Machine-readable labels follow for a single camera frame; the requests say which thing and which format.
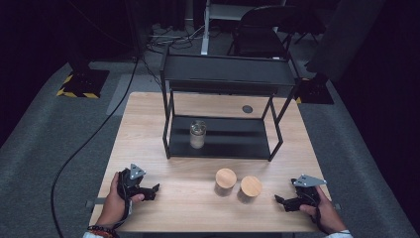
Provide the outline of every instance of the gray carpet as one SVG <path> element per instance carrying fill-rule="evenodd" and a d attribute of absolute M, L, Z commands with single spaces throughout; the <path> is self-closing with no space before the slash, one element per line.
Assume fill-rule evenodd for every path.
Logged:
<path fill-rule="evenodd" d="M 224 55 L 229 34 L 210 40 L 209 55 Z M 316 44 L 310 37 L 292 45 L 302 62 Z M 199 54 L 200 41 L 176 52 Z M 158 75 L 161 55 L 147 52 L 146 61 Z M 93 62 L 109 69 L 101 98 L 55 96 L 71 68 L 65 65 L 45 84 L 0 149 L 0 237 L 57 237 L 50 209 L 53 179 L 64 162 L 101 126 L 127 89 L 134 64 Z M 333 85 L 334 105 L 299 104 L 316 156 L 333 201 L 355 237 L 418 237 L 377 169 L 357 127 Z M 154 79 L 140 62 L 130 90 L 157 91 Z M 64 237 L 81 237 L 90 219 L 86 200 L 99 190 L 125 104 L 62 172 L 55 189 L 55 209 Z M 128 234 L 121 237 L 205 237 L 215 234 Z M 221 237 L 279 237 L 279 234 L 217 234 Z M 296 237 L 323 237 L 298 233 Z"/>

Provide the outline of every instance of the wooden table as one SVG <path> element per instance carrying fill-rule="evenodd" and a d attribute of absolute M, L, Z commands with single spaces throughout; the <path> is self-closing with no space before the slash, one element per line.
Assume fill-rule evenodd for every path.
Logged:
<path fill-rule="evenodd" d="M 176 93 L 178 114 L 260 117 L 267 98 L 229 95 Z M 284 99 L 275 98 L 276 105 Z M 243 112 L 250 105 L 254 112 Z M 160 183 L 156 200 L 134 207 L 133 214 L 119 228 L 130 232 L 304 232 L 316 226 L 302 212 L 285 212 L 274 200 L 296 197 L 292 178 L 301 174 L 322 179 L 297 104 L 292 101 L 280 122 L 284 143 L 271 161 L 239 159 L 166 159 L 162 132 L 164 110 L 161 93 L 134 92 L 130 95 L 98 197 L 105 197 L 115 172 L 131 163 L 145 170 L 141 186 Z M 269 145 L 275 145 L 273 123 L 266 121 Z M 228 168 L 238 177 L 226 197 L 215 191 L 217 171 Z M 250 204 L 237 199 L 241 179 L 254 176 L 262 193 Z M 95 206 L 90 223 L 96 222 L 102 205 Z"/>

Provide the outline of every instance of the human hand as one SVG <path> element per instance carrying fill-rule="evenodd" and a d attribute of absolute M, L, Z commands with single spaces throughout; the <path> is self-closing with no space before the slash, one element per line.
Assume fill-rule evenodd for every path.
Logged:
<path fill-rule="evenodd" d="M 123 218 L 125 210 L 125 201 L 120 197 L 117 191 L 118 186 L 118 172 L 114 174 L 111 181 L 109 194 L 106 196 L 102 213 L 96 221 L 97 226 L 112 228 L 114 224 Z M 131 197 L 133 203 L 137 203 L 145 199 L 143 194 L 137 194 Z"/>
<path fill-rule="evenodd" d="M 320 198 L 318 205 L 319 212 L 321 213 L 320 223 L 325 231 L 329 234 L 333 234 L 347 230 L 346 225 L 334 208 L 333 203 L 328 199 L 321 187 L 316 186 L 316 190 L 318 191 Z M 316 216 L 316 207 L 314 206 L 302 204 L 299 209 L 314 218 Z"/>

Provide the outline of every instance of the round wooden object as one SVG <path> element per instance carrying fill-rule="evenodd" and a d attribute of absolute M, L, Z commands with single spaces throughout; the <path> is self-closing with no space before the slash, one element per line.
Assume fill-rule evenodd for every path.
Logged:
<path fill-rule="evenodd" d="M 248 176 L 242 179 L 241 189 L 238 191 L 238 200 L 242 203 L 252 202 L 263 190 L 258 178 Z"/>
<path fill-rule="evenodd" d="M 220 196 L 227 196 L 231 194 L 236 181 L 235 172 L 229 169 L 221 169 L 216 173 L 214 191 Z"/>

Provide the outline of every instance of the bracelet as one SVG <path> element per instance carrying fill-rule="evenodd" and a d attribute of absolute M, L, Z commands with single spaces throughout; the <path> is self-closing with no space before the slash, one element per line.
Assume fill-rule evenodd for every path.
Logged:
<path fill-rule="evenodd" d="M 87 227 L 87 230 L 89 231 L 89 233 L 99 235 L 104 238 L 118 238 L 119 237 L 117 235 L 117 232 L 114 229 L 109 229 L 102 226 L 97 226 L 97 225 L 89 226 Z"/>

